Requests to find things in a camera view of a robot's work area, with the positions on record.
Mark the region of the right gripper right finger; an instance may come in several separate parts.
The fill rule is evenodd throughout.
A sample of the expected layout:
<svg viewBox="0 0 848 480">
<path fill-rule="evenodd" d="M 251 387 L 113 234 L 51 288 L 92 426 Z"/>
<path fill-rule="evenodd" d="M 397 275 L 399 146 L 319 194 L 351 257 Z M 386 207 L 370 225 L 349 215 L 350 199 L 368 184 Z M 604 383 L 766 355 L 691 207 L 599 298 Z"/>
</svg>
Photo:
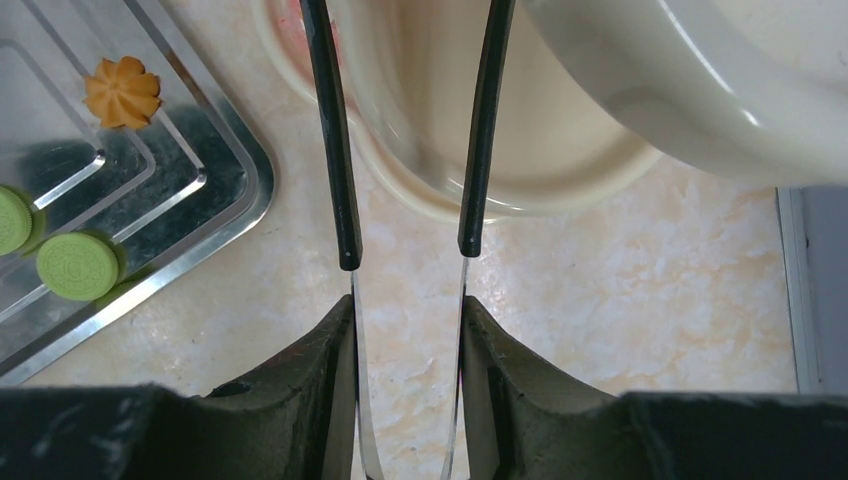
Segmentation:
<svg viewBox="0 0 848 480">
<path fill-rule="evenodd" d="M 843 479 L 840 396 L 605 393 L 462 307 L 463 409 L 474 479 Z"/>
</svg>

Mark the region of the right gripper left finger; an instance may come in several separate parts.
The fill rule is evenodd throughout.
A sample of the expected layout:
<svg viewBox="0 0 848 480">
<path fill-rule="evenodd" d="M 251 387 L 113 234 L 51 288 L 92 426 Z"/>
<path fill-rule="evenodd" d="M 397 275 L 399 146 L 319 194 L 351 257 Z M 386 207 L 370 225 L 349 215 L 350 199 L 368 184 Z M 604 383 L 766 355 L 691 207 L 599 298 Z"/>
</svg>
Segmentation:
<svg viewBox="0 0 848 480">
<path fill-rule="evenodd" d="M 206 396 L 156 384 L 5 389 L 5 479 L 347 479 L 354 301 Z"/>
</svg>

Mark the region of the stainless steel tray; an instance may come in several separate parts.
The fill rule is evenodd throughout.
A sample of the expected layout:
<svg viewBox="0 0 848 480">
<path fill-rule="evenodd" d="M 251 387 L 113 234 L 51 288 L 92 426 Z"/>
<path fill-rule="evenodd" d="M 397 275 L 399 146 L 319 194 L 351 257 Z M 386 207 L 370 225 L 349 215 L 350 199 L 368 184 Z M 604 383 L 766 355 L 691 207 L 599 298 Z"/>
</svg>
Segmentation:
<svg viewBox="0 0 848 480">
<path fill-rule="evenodd" d="M 124 56 L 159 78 L 162 104 L 143 129 L 103 129 L 84 77 Z M 163 3 L 5 1 L 1 183 L 35 221 L 1 258 L 1 382 L 15 386 L 252 228 L 274 170 Z M 116 293 L 75 302 L 39 279 L 38 244 L 71 232 L 116 250 Z"/>
</svg>

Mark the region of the black-tipped metal tongs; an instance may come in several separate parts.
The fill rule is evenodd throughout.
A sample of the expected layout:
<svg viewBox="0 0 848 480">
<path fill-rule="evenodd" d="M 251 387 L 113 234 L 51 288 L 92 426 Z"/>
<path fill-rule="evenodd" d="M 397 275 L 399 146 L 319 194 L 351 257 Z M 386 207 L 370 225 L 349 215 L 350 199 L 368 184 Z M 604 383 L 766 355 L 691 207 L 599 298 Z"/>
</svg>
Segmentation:
<svg viewBox="0 0 848 480">
<path fill-rule="evenodd" d="M 303 1 L 300 7 L 321 118 L 339 265 L 350 275 L 356 335 L 354 353 L 357 360 L 356 427 L 361 464 L 366 478 L 382 479 L 385 474 L 377 449 L 370 406 L 366 335 L 358 293 L 357 271 L 361 265 L 363 246 L 344 91 L 325 2 Z M 512 1 L 491 2 L 480 53 L 459 215 L 458 247 L 463 257 L 459 289 L 461 305 L 465 305 L 470 298 L 469 268 L 472 260 L 480 256 L 482 249 L 498 102 L 514 8 Z"/>
</svg>

